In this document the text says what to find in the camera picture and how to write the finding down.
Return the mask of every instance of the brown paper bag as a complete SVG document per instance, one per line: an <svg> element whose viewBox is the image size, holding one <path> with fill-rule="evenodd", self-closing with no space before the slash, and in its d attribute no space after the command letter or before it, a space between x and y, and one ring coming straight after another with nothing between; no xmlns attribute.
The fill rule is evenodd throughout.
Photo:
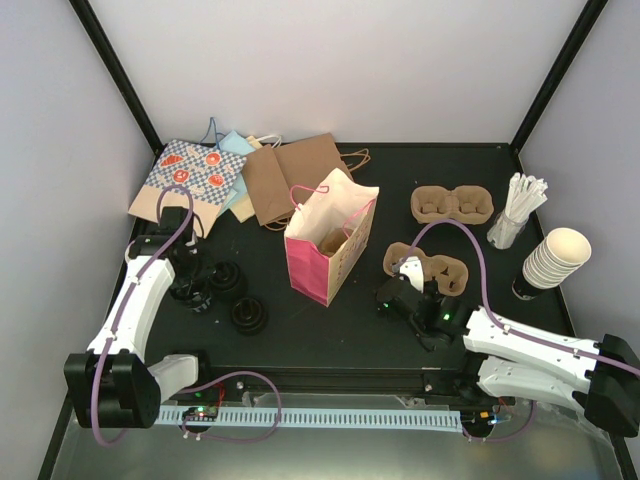
<svg viewBox="0 0 640 480"><path fill-rule="evenodd" d="M316 188L335 168L352 179L330 133L275 149L265 146L247 155L242 174L260 225L293 214L289 197L293 185ZM296 203L304 203L310 196L305 190L293 193Z"/></svg>

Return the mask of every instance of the metal frame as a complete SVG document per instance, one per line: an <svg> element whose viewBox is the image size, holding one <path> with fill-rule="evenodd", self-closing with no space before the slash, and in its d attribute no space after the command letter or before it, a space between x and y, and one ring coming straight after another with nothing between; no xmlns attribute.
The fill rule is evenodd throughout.
<svg viewBox="0 0 640 480"><path fill-rule="evenodd" d="M544 113L545 108L549 104L549 101L553 97L553 94L557 90L560 85L564 75L568 71L573 59L576 57L579 52L582 44L585 39L589 35L593 25L598 19L600 13L606 6L608 0L587 0L580 16L578 17L571 33L567 37L560 53L556 57L553 66L549 70L547 77L545 78L544 83L542 84L540 90L538 91L529 111L525 115L520 127L513 140L511 141L509 148L511 150L512 159L516 169L522 172L522 163L518 156L519 152L522 151L527 139L533 132L536 124L540 120L540 117ZM120 60L114 51L109 38L107 37L105 31L102 29L100 22L93 11L93 8L90 5L89 0L69 0L69 3L73 6L78 18L80 19L82 25L84 26L91 42L96 47L98 54L102 58L107 70L109 71L113 81L115 82L118 90L122 94L127 106L131 110L132 115L136 119L140 130L144 134L149 146L154 152L154 155L157 157L160 155L164 145L158 136L151 120L142 105L131 81L129 80L126 71ZM542 227L540 225L540 220L538 216L534 213L532 215L533 223L538 233L538 236L542 239L544 238L544 233ZM133 232L131 238L135 238L138 236L145 228L146 222L137 220L134 224ZM118 282L116 284L116 290L114 292L114 296L112 297L112 302L115 301L116 294L118 292L118 287L121 285L126 269L123 268L120 271L120 275L118 277ZM573 326L571 324L571 318L569 316L569 312L566 307L566 303L562 296L562 292L560 289L555 289L556 295L558 296L558 303L563 310L564 317L567 320L567 324L573 334ZM53 436L51 442L49 444L49 448L44 457L44 461L42 464L42 468L40 470L40 474L38 478L40 479L48 479L51 477L53 473L53 467L55 465L56 457L62 445L62 440L64 438L64 434L66 431L66 427L68 421L71 417L72 406L69 399L65 399L60 416L56 423L56 427L53 432ZM629 451L627 449L626 443L623 438L613 437L612 444L614 446L614 450L616 453L616 457L618 458L618 462L620 464L620 468L625 480L634 480L638 478L633 463L631 461L631 457L629 455Z"/></svg>
<svg viewBox="0 0 640 480"><path fill-rule="evenodd" d="M582 13L580 13L571 33L564 42L560 53L556 57L556 61L553 62L547 78L544 79L542 87L540 87L536 98L533 100L531 107L529 107L529 111L520 124L516 136L513 137L511 141L511 148L516 154L522 151L522 147L524 147L529 135L531 135L531 132L533 132L533 129L536 127L551 97L553 97L560 82L562 82L565 73L569 70L573 59L580 51L580 47L582 47L591 28L596 23L600 13L602 13L607 1L608 0L588 0L582 9Z"/></svg>

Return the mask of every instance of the paper handle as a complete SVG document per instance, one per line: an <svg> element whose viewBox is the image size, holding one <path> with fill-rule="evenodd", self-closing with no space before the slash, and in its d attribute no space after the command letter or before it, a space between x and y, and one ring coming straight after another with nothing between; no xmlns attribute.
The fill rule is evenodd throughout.
<svg viewBox="0 0 640 480"><path fill-rule="evenodd" d="M276 148L282 145L282 135L265 135L264 137L256 138L256 142L263 143L267 139L275 138L275 142L271 145L271 148Z"/></svg>
<svg viewBox="0 0 640 480"><path fill-rule="evenodd" d="M357 169L366 165L371 160L371 155L369 155L368 148L363 148L362 150L358 150L357 152L353 153L342 153L340 154L340 157L343 159L343 161L347 157L362 157L362 160L360 160L360 162L358 163L348 164L347 162L345 162L349 172L355 172Z"/></svg>
<svg viewBox="0 0 640 480"><path fill-rule="evenodd" d="M357 210L356 213L354 213L353 215L351 215L349 218L347 218L344 221L344 223L342 224L342 233L344 233L344 235L347 238L349 238L349 232L347 232L347 225L349 224L349 222L352 221L354 218L357 218L365 210L368 212L369 211L369 207L371 207L371 205L373 205L375 201L376 201L375 198L373 200L370 200L364 207L362 207L361 209Z"/></svg>
<svg viewBox="0 0 640 480"><path fill-rule="evenodd" d="M301 189L306 190L308 192L329 193L329 186L328 185L320 185L317 190L315 188L305 187L304 185L294 185L293 187L291 187L289 189L289 198L291 199L291 203L293 203L293 206L296 207L296 210L300 210L300 207L298 206L296 201L293 199L293 190L296 189L296 188L301 188Z"/></svg>

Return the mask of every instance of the printed pattern on bag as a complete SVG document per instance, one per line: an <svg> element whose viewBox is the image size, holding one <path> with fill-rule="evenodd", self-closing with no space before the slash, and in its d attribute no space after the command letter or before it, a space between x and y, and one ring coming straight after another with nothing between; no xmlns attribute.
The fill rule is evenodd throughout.
<svg viewBox="0 0 640 480"><path fill-rule="evenodd" d="M171 140L144 184L164 188L169 182L181 183L194 200L223 205L246 162L246 157L234 153Z"/></svg>

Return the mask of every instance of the cup of stir sticks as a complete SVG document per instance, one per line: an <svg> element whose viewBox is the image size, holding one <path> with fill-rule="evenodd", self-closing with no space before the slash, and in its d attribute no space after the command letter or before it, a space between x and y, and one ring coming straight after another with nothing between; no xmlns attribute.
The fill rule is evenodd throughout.
<svg viewBox="0 0 640 480"><path fill-rule="evenodd" d="M487 233L487 240L499 250L506 250L524 230L529 215L547 201L547 183L541 178L516 173L509 181L509 193L504 210L496 217Z"/></svg>

